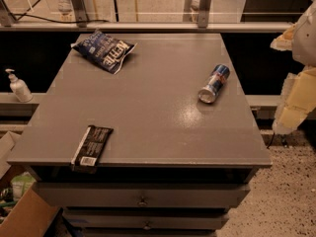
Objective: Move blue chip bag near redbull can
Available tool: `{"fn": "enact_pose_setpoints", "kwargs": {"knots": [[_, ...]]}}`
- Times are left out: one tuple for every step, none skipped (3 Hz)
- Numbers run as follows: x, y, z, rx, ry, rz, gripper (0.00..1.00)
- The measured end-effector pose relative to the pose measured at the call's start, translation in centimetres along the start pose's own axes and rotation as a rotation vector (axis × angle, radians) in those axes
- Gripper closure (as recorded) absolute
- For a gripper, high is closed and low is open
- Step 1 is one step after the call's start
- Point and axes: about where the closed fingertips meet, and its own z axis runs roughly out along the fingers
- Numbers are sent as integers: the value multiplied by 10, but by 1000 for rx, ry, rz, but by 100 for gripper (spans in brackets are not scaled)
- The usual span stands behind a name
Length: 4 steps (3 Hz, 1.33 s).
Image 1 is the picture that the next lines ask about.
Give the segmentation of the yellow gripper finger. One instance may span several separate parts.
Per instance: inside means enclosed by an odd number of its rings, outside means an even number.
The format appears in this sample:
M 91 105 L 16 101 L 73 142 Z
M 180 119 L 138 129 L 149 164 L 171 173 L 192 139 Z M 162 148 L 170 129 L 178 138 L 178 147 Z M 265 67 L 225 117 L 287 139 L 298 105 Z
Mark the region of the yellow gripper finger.
M 286 135 L 294 132 L 316 108 L 316 67 L 305 66 L 298 74 L 288 73 L 276 108 L 273 131 Z
M 292 40 L 293 40 L 293 33 L 295 30 L 295 27 L 296 25 L 293 24 L 286 31 L 284 31 L 280 36 L 275 38 L 271 42 L 270 48 L 279 50 L 279 51 L 292 50 Z

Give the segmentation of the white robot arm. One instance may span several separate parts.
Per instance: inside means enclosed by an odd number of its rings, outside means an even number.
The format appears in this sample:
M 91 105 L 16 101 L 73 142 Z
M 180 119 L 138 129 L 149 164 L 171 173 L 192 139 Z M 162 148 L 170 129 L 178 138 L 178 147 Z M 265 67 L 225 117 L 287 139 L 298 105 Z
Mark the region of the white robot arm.
M 299 20 L 274 39 L 271 48 L 290 50 L 292 58 L 303 64 L 298 74 L 288 73 L 276 108 L 273 131 L 290 134 L 316 108 L 316 1 Z

